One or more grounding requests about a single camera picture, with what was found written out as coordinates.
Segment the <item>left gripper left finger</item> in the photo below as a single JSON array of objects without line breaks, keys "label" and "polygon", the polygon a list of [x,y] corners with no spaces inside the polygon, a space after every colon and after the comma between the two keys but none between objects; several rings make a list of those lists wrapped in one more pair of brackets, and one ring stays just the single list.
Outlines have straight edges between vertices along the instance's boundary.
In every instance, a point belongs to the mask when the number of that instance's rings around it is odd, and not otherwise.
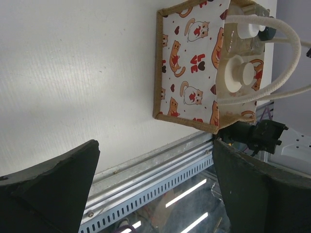
[{"label": "left gripper left finger", "polygon": [[92,139],[0,178],[2,233],[76,233],[100,157]]}]

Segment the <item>yellow liquid bottle white cap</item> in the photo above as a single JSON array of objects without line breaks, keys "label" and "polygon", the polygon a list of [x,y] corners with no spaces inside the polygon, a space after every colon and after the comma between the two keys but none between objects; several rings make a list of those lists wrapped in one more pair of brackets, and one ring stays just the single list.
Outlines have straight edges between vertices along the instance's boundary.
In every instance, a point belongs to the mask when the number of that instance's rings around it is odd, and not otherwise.
[{"label": "yellow liquid bottle white cap", "polygon": [[[269,16],[269,11],[259,4],[241,7],[231,2],[228,16]],[[229,54],[239,56],[260,55],[264,52],[265,44],[259,39],[259,32],[263,32],[265,26],[248,23],[227,23],[224,28],[225,49]]]}]

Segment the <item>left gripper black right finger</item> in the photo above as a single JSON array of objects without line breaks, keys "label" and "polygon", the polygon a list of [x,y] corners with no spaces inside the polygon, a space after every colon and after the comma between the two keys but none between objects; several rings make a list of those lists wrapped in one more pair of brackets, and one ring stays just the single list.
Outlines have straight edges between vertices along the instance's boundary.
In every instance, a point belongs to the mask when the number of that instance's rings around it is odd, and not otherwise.
[{"label": "left gripper black right finger", "polygon": [[309,233],[311,180],[216,139],[212,157],[233,233]]}]

